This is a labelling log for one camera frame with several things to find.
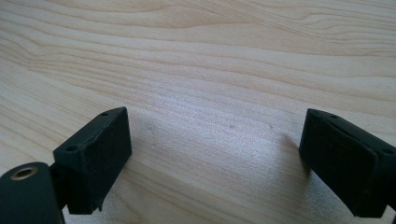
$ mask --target black plastic bracket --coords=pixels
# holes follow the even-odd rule
[[[300,155],[354,216],[396,209],[396,148],[334,114],[308,109]]]
[[[62,209],[90,215],[132,155],[125,107],[98,115],[53,152],[55,163],[31,162],[0,178],[0,223],[64,223]]]

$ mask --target light wood surface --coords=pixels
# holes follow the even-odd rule
[[[308,107],[396,146],[396,2],[0,2],[0,174],[125,105],[134,155],[67,223],[353,217],[298,146]]]

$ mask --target black block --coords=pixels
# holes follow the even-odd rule
[[[98,115],[54,150],[54,170],[66,177],[68,186],[58,197],[66,199],[71,214],[89,215],[102,208],[131,148],[127,109],[120,107]]]
[[[308,109],[300,155],[354,216],[395,208],[396,148],[354,124]]]

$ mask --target screw hole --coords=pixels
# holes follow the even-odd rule
[[[76,147],[76,146],[68,147],[68,148],[66,149],[66,151],[68,151],[68,152],[73,152],[73,151],[77,151],[77,150],[78,150],[78,147]]]
[[[382,151],[383,151],[384,153],[386,153],[386,154],[389,154],[389,155],[392,155],[392,154],[395,153],[394,151],[392,151],[392,150],[390,150],[390,149],[387,149],[387,148],[383,148]]]
[[[26,179],[26,178],[34,175],[36,172],[37,172],[37,168],[34,166],[22,168],[19,171],[12,174],[11,179],[12,180],[23,180],[23,179]]]

